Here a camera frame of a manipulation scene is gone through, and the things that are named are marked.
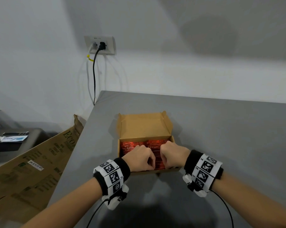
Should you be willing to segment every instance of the hand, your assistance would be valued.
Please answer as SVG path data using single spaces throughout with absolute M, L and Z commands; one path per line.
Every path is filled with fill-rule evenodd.
M 132 151 L 125 154 L 122 159 L 127 163 L 130 172 L 154 170 L 156 167 L 156 157 L 150 148 L 137 145 Z
M 166 144 L 161 145 L 160 154 L 166 169 L 170 167 L 184 167 L 190 150 L 168 141 Z

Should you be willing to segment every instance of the cardboard box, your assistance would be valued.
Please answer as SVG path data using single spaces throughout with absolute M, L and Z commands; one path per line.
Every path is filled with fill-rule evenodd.
M 83 126 L 74 126 L 0 166 L 0 219 L 25 223 L 47 207 Z
M 166 111 L 150 114 L 119 114 L 117 120 L 118 139 L 118 157 L 122 157 L 120 153 L 121 142 L 144 142 L 147 140 L 168 139 L 175 143 L 174 137 L 171 135 L 172 122 L 166 114 Z M 133 172 L 135 174 L 154 174 L 168 171 L 178 171 L 180 168 L 171 168 L 167 170 L 154 170 Z

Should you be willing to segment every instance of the forearm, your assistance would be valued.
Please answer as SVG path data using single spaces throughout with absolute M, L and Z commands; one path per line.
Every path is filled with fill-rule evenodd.
M 286 208 L 241 183 L 226 172 L 215 180 L 212 190 L 255 228 L 286 228 Z
M 92 178 L 61 200 L 37 214 L 22 228 L 74 227 L 101 196 L 101 187 L 98 181 Z

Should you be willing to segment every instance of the yellow cable tie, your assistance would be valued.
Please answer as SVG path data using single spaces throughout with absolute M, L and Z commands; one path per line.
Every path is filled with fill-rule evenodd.
M 87 54 L 87 57 L 88 57 L 88 60 L 89 60 L 89 61 L 92 61 L 92 62 L 93 62 L 93 60 L 89 58 L 89 57 L 90 57 L 89 54 Z

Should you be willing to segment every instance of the box lid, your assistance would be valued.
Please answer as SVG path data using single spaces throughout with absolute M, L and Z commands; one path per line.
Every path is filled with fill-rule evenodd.
M 120 139 L 171 135 L 173 125 L 166 111 L 150 114 L 119 114 L 117 133 Z

